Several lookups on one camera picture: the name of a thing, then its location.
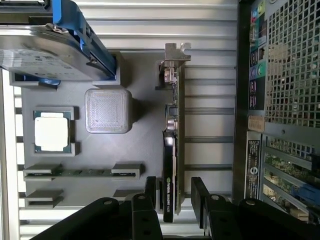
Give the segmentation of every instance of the gray metal panel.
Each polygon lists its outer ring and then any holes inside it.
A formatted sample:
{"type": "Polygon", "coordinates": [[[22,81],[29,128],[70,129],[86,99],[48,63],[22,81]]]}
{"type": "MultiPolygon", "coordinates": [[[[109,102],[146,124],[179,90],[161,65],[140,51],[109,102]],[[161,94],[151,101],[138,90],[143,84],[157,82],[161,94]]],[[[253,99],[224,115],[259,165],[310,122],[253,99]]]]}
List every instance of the gray metal panel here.
{"type": "Polygon", "coordinates": [[[320,136],[319,128],[266,122],[264,133],[295,143],[303,143],[315,147],[320,146],[320,142],[316,141],[316,138],[320,136]]]}
{"type": "Polygon", "coordinates": [[[286,181],[288,181],[289,183],[293,184],[293,185],[296,185],[298,187],[303,187],[306,185],[305,182],[299,180],[299,179],[296,179],[295,177],[275,168],[274,166],[271,166],[267,163],[264,163],[263,167],[266,169],[266,170],[269,170],[271,173],[275,174],[276,176],[278,176],[279,178],[282,178],[286,181]]]}
{"type": "Polygon", "coordinates": [[[312,162],[311,161],[308,161],[308,160],[305,160],[305,159],[302,159],[302,158],[299,158],[299,157],[296,157],[296,156],[292,156],[292,155],[289,155],[289,154],[286,154],[282,151],[279,151],[279,150],[276,150],[276,149],[273,149],[271,147],[265,147],[264,148],[264,151],[268,154],[271,154],[271,155],[274,155],[278,158],[281,158],[283,160],[286,160],[288,162],[291,162],[293,164],[296,164],[302,168],[305,168],[305,169],[308,169],[308,170],[311,170],[312,168],[312,162]]]}
{"type": "Polygon", "coordinates": [[[271,188],[272,190],[274,190],[277,194],[281,195],[286,200],[288,200],[291,204],[295,205],[301,211],[305,212],[306,214],[309,213],[309,211],[307,210],[307,206],[305,204],[303,204],[302,202],[300,202],[299,200],[291,196],[289,193],[283,191],[280,187],[274,185],[272,182],[268,181],[265,178],[263,178],[262,183],[268,186],[269,188],[271,188]]]}

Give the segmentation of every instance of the hard drive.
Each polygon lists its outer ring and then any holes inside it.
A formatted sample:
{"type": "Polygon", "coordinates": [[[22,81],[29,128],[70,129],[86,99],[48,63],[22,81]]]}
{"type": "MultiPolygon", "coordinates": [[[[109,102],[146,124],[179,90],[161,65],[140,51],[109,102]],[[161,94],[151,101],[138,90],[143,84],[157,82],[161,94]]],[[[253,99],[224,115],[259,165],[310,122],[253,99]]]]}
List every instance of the hard drive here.
{"type": "MultiPolygon", "coordinates": [[[[70,0],[51,1],[50,7],[34,18],[35,13],[28,13],[36,25],[0,26],[0,66],[52,84],[60,80],[115,81],[116,60],[79,7],[70,0]]],[[[8,12],[10,6],[1,8],[1,14],[2,9],[8,12]]]]}

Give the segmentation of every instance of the gray mounting plate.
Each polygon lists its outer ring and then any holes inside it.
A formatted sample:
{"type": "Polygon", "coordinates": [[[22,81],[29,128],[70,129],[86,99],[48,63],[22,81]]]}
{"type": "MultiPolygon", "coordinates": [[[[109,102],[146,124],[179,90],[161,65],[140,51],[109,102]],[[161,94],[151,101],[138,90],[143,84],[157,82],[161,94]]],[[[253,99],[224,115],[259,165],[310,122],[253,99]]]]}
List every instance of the gray mounting plate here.
{"type": "Polygon", "coordinates": [[[75,142],[80,153],[75,157],[34,157],[25,151],[25,167],[37,163],[62,164],[68,169],[112,168],[117,162],[141,162],[144,174],[137,181],[112,181],[107,178],[57,178],[51,182],[26,182],[27,194],[36,189],[63,189],[59,206],[84,206],[101,197],[112,197],[116,190],[143,189],[147,176],[161,176],[163,138],[166,127],[165,105],[172,99],[170,91],[157,91],[157,62],[161,53],[124,53],[127,86],[132,93],[138,120],[126,134],[90,134],[85,124],[85,92],[94,88],[92,81],[63,81],[57,91],[22,89],[24,149],[33,144],[33,110],[36,106],[74,106],[79,109],[75,121],[75,142]]]}

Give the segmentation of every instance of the metal mesh grille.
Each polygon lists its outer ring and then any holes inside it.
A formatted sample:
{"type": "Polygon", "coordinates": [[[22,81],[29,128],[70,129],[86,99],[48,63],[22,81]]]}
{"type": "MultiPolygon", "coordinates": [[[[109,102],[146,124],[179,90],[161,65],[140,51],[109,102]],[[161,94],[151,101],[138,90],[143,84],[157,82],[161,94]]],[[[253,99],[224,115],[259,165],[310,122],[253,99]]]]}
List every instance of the metal mesh grille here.
{"type": "Polygon", "coordinates": [[[289,0],[269,18],[266,120],[320,128],[320,0],[289,0]]]}
{"type": "Polygon", "coordinates": [[[315,152],[311,146],[301,145],[291,141],[285,141],[279,138],[268,136],[266,140],[267,147],[280,150],[284,153],[294,155],[298,158],[311,161],[310,154],[315,152]]]}

